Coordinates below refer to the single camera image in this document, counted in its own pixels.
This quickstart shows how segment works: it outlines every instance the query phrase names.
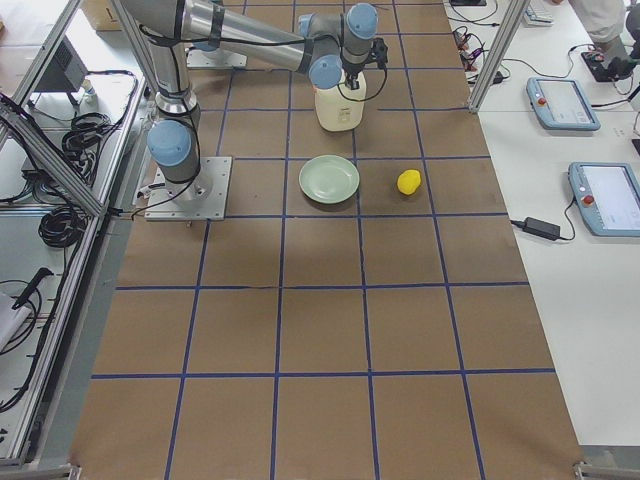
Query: tablet screen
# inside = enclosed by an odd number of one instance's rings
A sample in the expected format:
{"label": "tablet screen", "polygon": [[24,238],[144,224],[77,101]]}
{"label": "tablet screen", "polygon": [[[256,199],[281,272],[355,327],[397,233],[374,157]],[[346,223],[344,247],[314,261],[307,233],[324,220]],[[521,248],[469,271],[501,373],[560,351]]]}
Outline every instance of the tablet screen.
{"label": "tablet screen", "polygon": [[572,82],[538,81],[553,120],[567,124],[593,123],[582,97]]}
{"label": "tablet screen", "polygon": [[583,166],[605,230],[639,230],[640,202],[623,167]]}

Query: tablet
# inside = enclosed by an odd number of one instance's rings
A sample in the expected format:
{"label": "tablet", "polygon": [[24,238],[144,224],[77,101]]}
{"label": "tablet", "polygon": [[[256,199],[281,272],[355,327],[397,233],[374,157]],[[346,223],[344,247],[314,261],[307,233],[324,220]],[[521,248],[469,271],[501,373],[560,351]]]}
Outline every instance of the tablet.
{"label": "tablet", "polygon": [[572,163],[569,183],[594,235],[640,237],[640,187],[628,164]]}
{"label": "tablet", "polygon": [[527,94],[538,120],[550,130],[598,130],[600,122],[575,80],[530,78]]}

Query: cardboard box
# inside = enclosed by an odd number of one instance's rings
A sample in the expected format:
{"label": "cardboard box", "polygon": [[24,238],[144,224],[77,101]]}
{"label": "cardboard box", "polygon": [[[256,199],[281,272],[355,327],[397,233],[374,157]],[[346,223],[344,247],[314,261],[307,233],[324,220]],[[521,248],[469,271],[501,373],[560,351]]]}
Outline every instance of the cardboard box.
{"label": "cardboard box", "polygon": [[109,0],[84,0],[80,9],[94,30],[120,30],[120,23]]}

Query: black device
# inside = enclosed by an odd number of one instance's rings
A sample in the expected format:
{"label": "black device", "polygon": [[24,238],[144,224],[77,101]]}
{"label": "black device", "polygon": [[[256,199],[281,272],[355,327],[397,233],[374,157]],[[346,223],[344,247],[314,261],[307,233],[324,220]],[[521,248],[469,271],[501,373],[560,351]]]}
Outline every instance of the black device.
{"label": "black device", "polygon": [[31,279],[31,281],[24,288],[20,296],[16,299],[15,303],[13,304],[13,307],[11,308],[13,310],[17,310],[18,308],[22,307],[25,303],[27,303],[27,300],[29,300],[29,297],[33,295],[33,292],[36,291],[42,279],[50,275],[53,275],[53,272],[51,270],[49,270],[47,267],[40,267],[36,272],[36,274],[34,275],[34,277]]}
{"label": "black device", "polygon": [[603,52],[596,50],[582,53],[582,59],[596,82],[617,82],[629,78],[637,64],[636,60],[640,59],[640,5],[634,6],[629,11],[625,27],[635,40],[633,50],[628,57],[621,41],[615,47],[615,54],[621,56],[615,56],[606,67]]}
{"label": "black device", "polygon": [[537,218],[527,217],[524,221],[511,220],[511,224],[520,228],[525,233],[546,238],[552,242],[559,239],[569,240],[560,236],[560,226],[545,222],[544,220],[538,220]]}
{"label": "black device", "polygon": [[38,93],[77,92],[86,75],[87,67],[65,35],[34,91]]}
{"label": "black device", "polygon": [[636,152],[638,152],[638,155],[640,155],[640,138],[632,138],[631,143],[633,144],[633,147],[636,149]]}
{"label": "black device", "polygon": [[635,62],[622,60],[615,57],[605,68],[603,65],[604,58],[599,52],[582,52],[582,59],[587,64],[587,68],[593,75],[596,82],[617,82],[631,76]]}
{"label": "black device", "polygon": [[486,7],[487,0],[450,0],[452,7]]}

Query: electronic device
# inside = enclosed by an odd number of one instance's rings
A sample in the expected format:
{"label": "electronic device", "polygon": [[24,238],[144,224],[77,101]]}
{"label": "electronic device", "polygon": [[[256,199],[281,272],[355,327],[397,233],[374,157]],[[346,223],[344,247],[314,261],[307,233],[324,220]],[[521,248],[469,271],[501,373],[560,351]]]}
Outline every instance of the electronic device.
{"label": "electronic device", "polygon": [[542,0],[531,0],[524,11],[524,21],[527,25],[550,27],[553,25],[553,15],[549,13]]}
{"label": "electronic device", "polygon": [[576,80],[530,78],[527,94],[544,128],[586,131],[600,128],[600,122]]}
{"label": "electronic device", "polygon": [[640,237],[640,186],[629,164],[574,162],[569,183],[594,235]]}
{"label": "electronic device", "polygon": [[35,92],[73,93],[80,90],[87,75],[87,67],[80,59],[69,39],[62,38],[35,88]]}

